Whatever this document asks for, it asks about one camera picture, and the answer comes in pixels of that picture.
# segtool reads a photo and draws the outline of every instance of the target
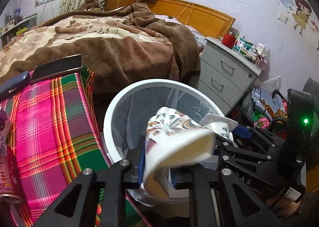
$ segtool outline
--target plaid tablecloth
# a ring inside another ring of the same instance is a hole
[[[93,78],[93,71],[83,68],[28,85],[0,103],[13,121],[7,143],[16,156],[26,196],[24,203],[11,206],[17,226],[32,226],[82,169],[110,166],[94,116]],[[126,211],[128,226],[145,225],[128,195]],[[100,213],[99,205],[97,226]]]

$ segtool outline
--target phone screen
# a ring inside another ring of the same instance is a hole
[[[52,76],[82,67],[82,56],[80,54],[54,60],[42,65],[38,65],[33,72],[31,81]]]

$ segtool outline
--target stuffed animal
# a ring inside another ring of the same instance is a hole
[[[79,10],[90,10],[90,11],[101,11],[98,0],[84,0],[84,3],[81,4]]]

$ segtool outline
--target brown blanket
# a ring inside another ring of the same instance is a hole
[[[72,11],[19,35],[0,50],[0,83],[78,53],[97,74],[94,94],[100,96],[144,79],[183,81],[199,70],[190,30],[135,3],[119,11]]]

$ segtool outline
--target trash can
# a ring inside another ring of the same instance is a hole
[[[115,96],[105,114],[104,148],[112,163],[122,160],[130,149],[138,146],[140,136],[146,134],[148,120],[163,106],[176,109],[197,123],[208,113],[224,116],[212,100],[188,85],[166,79],[136,82]],[[146,206],[162,203],[147,194],[143,185],[129,193]],[[170,188],[169,194],[169,203],[189,199],[188,190]]]

